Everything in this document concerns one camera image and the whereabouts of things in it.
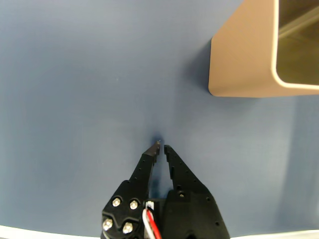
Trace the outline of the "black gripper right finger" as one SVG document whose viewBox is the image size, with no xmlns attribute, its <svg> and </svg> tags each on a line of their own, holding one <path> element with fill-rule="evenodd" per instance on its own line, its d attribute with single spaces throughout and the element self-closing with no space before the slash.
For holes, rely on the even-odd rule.
<svg viewBox="0 0 319 239">
<path fill-rule="evenodd" d="M 164 239 L 228 239 L 229 232 L 216 201 L 169 145 L 164 146 L 173 189 L 161 218 Z"/>
</svg>

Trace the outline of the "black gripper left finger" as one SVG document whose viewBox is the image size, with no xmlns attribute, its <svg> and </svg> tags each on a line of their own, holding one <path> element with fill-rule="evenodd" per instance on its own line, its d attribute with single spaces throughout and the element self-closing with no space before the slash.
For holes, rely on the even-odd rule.
<svg viewBox="0 0 319 239">
<path fill-rule="evenodd" d="M 156 141 L 142 155 L 130 179 L 123 181 L 102 210 L 102 239 L 143 239 L 142 219 L 153 166 L 160 152 Z"/>
</svg>

